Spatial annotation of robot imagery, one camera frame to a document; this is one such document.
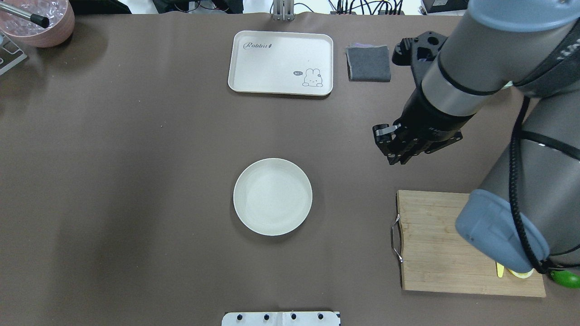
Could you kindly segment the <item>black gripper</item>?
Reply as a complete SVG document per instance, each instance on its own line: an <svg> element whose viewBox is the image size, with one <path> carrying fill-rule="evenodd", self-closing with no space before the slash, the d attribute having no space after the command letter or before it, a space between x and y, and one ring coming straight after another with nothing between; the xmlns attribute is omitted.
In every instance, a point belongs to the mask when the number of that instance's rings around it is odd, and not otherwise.
<svg viewBox="0 0 580 326"><path fill-rule="evenodd" d="M410 66L416 89L393 125L372 128L374 142L390 165L404 165L420 153L429 154L456 142L460 128L472 118L443 113L423 93L421 82L429 68L438 67L435 60L446 40L444 35L427 31L402 39L394 48L392 62Z"/></svg>

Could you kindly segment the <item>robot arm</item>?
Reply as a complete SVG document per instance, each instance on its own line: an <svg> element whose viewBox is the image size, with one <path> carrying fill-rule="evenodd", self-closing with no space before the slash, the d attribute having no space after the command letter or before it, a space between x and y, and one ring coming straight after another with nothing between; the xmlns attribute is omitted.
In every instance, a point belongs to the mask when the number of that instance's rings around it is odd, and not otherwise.
<svg viewBox="0 0 580 326"><path fill-rule="evenodd" d="M506 147L455 220L458 234L516 272L579 273L579 2L471 0L449 37L403 40L393 61L415 90L376 125L389 164L458 142L510 84Z"/></svg>

